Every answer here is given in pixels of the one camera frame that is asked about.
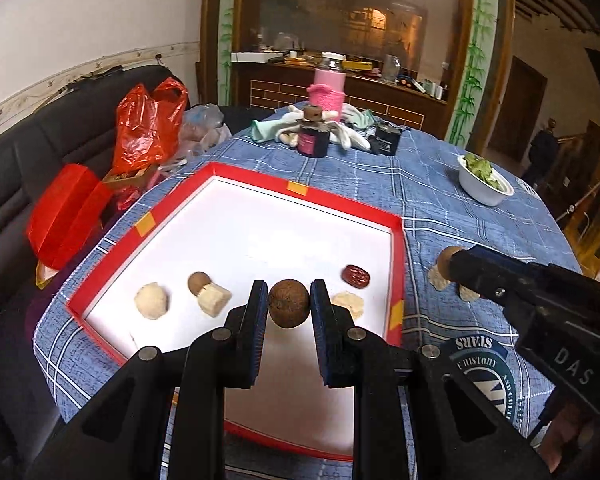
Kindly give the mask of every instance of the broken cookie piece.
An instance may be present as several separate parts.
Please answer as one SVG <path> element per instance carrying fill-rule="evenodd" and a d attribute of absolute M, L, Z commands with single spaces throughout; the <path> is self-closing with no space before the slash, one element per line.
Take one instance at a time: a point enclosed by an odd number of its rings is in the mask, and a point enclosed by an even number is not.
<path fill-rule="evenodd" d="M 359 319 L 364 314 L 365 300 L 352 292 L 339 292 L 331 298 L 331 304 L 343 306 L 350 313 L 353 320 Z"/>
<path fill-rule="evenodd" d="M 447 280 L 446 278 L 444 278 L 442 276 L 442 274 L 440 274 L 440 271 L 438 270 L 437 265 L 434 265 L 433 267 L 431 267 L 429 269 L 429 272 L 427 273 L 427 277 L 429 278 L 429 283 L 431 285 L 433 285 L 436 288 L 436 290 L 439 290 L 440 292 L 445 290 L 451 284 L 451 282 L 449 280 Z"/>
<path fill-rule="evenodd" d="M 458 293 L 460 299 L 463 301 L 475 301 L 480 299 L 480 294 L 472 291 L 470 288 L 466 288 L 464 285 L 458 285 Z"/>
<path fill-rule="evenodd" d="M 231 292 L 215 283 L 209 283 L 200 289 L 198 304 L 202 312 L 216 317 L 231 299 Z"/>

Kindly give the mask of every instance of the screw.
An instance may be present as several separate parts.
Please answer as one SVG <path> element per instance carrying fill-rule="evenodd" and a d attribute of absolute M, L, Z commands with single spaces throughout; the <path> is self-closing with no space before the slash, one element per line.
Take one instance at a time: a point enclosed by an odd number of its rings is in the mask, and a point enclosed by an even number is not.
<path fill-rule="evenodd" d="M 365 329 L 355 326 L 347 330 L 347 336 L 353 341 L 362 341 L 366 337 Z"/>
<path fill-rule="evenodd" d="M 422 355 L 428 359 L 440 357 L 440 348 L 436 345 L 424 345 L 420 351 L 422 352 Z"/>
<path fill-rule="evenodd" d="M 222 328 L 216 328 L 211 333 L 211 337 L 216 341 L 226 341 L 231 337 L 231 330 L 225 328 L 224 326 Z"/>
<path fill-rule="evenodd" d="M 158 349 L 155 346 L 145 346 L 138 352 L 141 361 L 150 361 L 158 355 Z"/>

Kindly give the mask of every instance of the white dough ball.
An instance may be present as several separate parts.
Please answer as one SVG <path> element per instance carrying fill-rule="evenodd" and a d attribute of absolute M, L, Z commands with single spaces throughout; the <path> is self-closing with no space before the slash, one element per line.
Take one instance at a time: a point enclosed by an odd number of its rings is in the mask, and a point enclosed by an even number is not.
<path fill-rule="evenodd" d="M 157 283 L 142 286 L 134 301 L 138 312 L 147 319 L 158 319 L 167 313 L 167 293 Z"/>

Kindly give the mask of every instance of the blue plaid tablecloth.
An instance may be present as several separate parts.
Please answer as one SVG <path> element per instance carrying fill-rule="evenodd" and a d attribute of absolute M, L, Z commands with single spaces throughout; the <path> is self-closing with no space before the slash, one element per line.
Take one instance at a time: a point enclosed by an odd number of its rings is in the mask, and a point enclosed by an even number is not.
<path fill-rule="evenodd" d="M 330 145 L 325 158 L 305 158 L 283 144 L 255 144 L 248 131 L 187 164 L 142 196 L 66 280 L 41 318 L 34 353 L 60 412 L 69 420 L 116 372 L 113 362 L 67 313 L 65 304 L 111 246 L 174 186 L 210 161 L 233 164 L 337 193 L 402 218 L 406 238 L 403 346 L 435 343 L 527 435 L 552 389 L 551 383 L 513 349 L 517 334 L 488 300 L 467 303 L 454 286 L 436 291 L 427 279 L 449 245 L 480 244 L 524 262 L 554 263 L 579 270 L 577 261 L 538 196 L 520 179 L 499 170 L 515 195 L 498 207 L 469 197 L 458 183 L 462 150 L 411 130 L 395 156 Z M 171 425 L 163 458 L 166 477 Z M 408 438 L 411 472 L 413 443 Z M 350 478 L 350 463 L 286 454 L 225 436 L 227 478 Z"/>

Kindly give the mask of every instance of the red plastic bag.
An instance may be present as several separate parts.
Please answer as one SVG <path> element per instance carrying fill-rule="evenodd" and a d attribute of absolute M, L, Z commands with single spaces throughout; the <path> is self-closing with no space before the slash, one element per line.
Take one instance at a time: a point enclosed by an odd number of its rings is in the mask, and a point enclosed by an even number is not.
<path fill-rule="evenodd" d="M 115 190 L 116 210 L 126 211 L 142 196 L 142 191 L 134 186 L 125 186 Z"/>
<path fill-rule="evenodd" d="M 68 164 L 36 204 L 27 237 L 38 259 L 62 269 L 100 221 L 111 190 L 85 166 Z"/>
<path fill-rule="evenodd" d="M 142 170 L 170 159 L 178 149 L 178 132 L 187 89 L 173 77 L 160 83 L 149 95 L 142 83 L 118 105 L 116 149 L 112 174 Z"/>

